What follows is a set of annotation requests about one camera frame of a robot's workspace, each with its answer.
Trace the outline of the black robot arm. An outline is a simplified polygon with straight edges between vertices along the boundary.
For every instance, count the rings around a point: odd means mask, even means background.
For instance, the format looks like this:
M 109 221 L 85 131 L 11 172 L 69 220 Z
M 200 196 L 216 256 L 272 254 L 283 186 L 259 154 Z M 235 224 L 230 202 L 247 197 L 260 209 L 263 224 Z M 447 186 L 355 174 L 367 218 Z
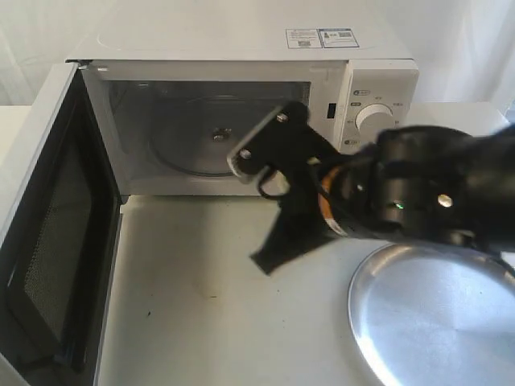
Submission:
M 484 136 L 437 125 L 384 129 L 343 154 L 309 116 L 297 101 L 279 106 L 227 156 L 243 183 L 286 180 L 252 255 L 262 272 L 340 237 L 446 245 L 494 259 L 514 250 L 512 126 Z

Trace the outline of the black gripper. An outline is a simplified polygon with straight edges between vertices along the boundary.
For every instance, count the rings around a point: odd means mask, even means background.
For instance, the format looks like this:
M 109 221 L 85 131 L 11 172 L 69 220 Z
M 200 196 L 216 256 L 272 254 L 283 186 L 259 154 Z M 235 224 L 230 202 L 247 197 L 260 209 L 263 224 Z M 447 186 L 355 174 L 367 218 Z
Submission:
M 313 167 L 341 158 L 308 125 L 308 107 L 291 101 L 275 108 L 229 151 L 227 163 L 242 183 L 256 182 L 258 194 L 276 201 L 279 212 L 260 248 L 250 255 L 266 275 L 334 240 L 315 210 L 318 188 Z

